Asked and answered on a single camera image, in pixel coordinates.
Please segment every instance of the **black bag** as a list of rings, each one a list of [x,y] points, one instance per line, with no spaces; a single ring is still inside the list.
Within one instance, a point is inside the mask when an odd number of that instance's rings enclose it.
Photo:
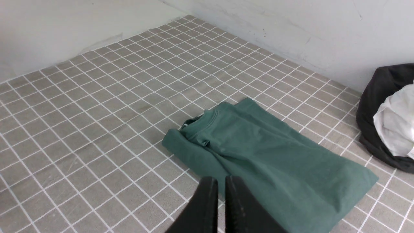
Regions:
[[[359,141],[379,160],[409,173],[414,173],[414,160],[392,155],[381,141],[373,117],[388,96],[412,84],[413,80],[414,63],[378,68],[365,88],[356,112],[356,122],[361,130]]]

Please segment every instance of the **white cloth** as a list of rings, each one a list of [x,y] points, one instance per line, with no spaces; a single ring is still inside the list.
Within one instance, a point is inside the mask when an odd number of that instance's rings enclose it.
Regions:
[[[414,84],[385,99],[374,115],[374,125],[392,155],[414,159]]]

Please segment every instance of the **green fabric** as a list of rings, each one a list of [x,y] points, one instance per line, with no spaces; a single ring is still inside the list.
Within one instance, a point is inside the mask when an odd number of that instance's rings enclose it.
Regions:
[[[198,175],[215,177],[223,195],[227,175],[242,177],[290,233],[328,233],[378,180],[251,99],[206,110],[162,143]]]

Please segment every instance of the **gray tiled floor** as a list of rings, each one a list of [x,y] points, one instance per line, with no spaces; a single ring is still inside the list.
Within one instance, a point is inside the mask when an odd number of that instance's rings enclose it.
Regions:
[[[332,233],[414,232],[414,176],[355,141],[360,93],[192,16],[0,85],[0,228],[163,232],[198,180],[165,132],[246,96],[380,177]]]

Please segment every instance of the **folded shirt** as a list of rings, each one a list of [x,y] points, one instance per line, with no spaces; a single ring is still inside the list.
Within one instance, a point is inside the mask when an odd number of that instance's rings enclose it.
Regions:
[[[328,233],[378,181],[304,137],[253,100],[222,102],[168,131],[163,146],[199,176],[240,176],[290,233]]]

